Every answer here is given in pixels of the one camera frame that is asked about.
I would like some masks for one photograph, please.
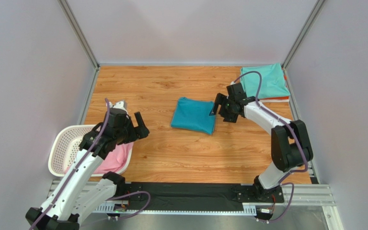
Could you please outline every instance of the white wall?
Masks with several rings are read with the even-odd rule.
[[[0,230],[46,198],[56,134],[77,123],[93,68],[56,0],[0,1]]]
[[[345,229],[368,229],[368,1],[327,1],[288,74]]]
[[[100,63],[283,62],[316,0],[69,0]]]

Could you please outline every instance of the pink towel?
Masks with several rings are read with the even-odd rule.
[[[109,152],[106,159],[95,170],[93,174],[105,174],[107,172],[119,172],[127,163],[129,152],[133,148],[133,142],[123,145],[116,145],[115,150]]]

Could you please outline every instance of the laundry basket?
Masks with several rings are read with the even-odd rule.
[[[73,163],[79,151],[79,144],[83,136],[95,125],[69,126],[63,129],[55,139],[49,155],[48,168],[54,176],[63,177],[65,170]],[[122,174],[130,163],[131,150],[123,168],[116,172]],[[92,176],[103,176],[103,174],[92,174]]]

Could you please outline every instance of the wooden surface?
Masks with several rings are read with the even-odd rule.
[[[101,67],[85,124],[103,120],[105,97],[126,100],[131,115],[141,112],[150,134],[134,143],[126,181],[253,183],[271,162],[270,136],[254,122],[217,116],[213,135],[170,127],[180,97],[214,101],[239,73],[240,67]],[[265,105],[292,118],[288,103]],[[287,181],[311,183],[307,173]]]

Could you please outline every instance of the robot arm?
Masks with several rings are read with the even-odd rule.
[[[210,115],[217,114],[218,106],[221,108],[218,114],[225,122],[236,123],[241,115],[252,120],[271,135],[272,162],[268,168],[254,180],[255,196],[264,196],[279,186],[280,181],[290,171],[303,165],[303,159],[296,142],[301,145],[307,161],[312,160],[313,153],[305,124],[300,121],[291,121],[271,111],[269,108],[257,102],[255,97],[247,97],[240,83],[227,87],[228,96],[217,94],[214,107]],[[297,138],[295,143],[290,144],[289,138],[293,138],[285,123],[293,128]]]
[[[43,215],[36,224],[39,230],[78,230],[80,224],[101,203],[117,192],[123,192],[119,187],[124,185],[124,178],[114,172],[108,172],[93,190],[78,199],[90,176],[116,145],[127,144],[148,136],[149,130],[144,125],[140,113],[135,113],[138,126],[133,127],[126,106],[124,101],[116,103],[110,109],[107,124],[99,123],[84,135],[75,161],[53,194],[40,208],[30,208],[27,212],[26,219],[30,224]],[[100,125],[101,129],[104,129],[103,133],[91,147],[99,135],[97,129]]]

